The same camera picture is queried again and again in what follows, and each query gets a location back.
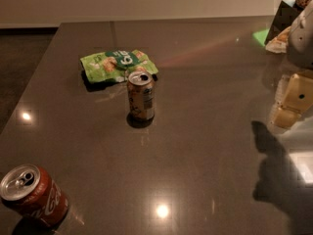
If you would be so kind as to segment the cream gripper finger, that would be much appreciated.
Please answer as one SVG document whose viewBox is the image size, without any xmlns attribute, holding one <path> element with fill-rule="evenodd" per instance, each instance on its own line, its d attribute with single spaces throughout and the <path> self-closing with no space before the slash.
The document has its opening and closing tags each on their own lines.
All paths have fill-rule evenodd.
<svg viewBox="0 0 313 235">
<path fill-rule="evenodd" d="M 284 74 L 270 114 L 273 126 L 290 129 L 313 106 L 313 72 Z"/>
</svg>

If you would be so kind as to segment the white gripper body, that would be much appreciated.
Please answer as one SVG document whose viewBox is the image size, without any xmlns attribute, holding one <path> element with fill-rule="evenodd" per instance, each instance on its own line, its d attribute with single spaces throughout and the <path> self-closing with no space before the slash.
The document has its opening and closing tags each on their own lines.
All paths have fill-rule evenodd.
<svg viewBox="0 0 313 235">
<path fill-rule="evenodd" d="M 287 56 L 295 66 L 313 69 L 313 1 L 291 24 Z"/>
</svg>

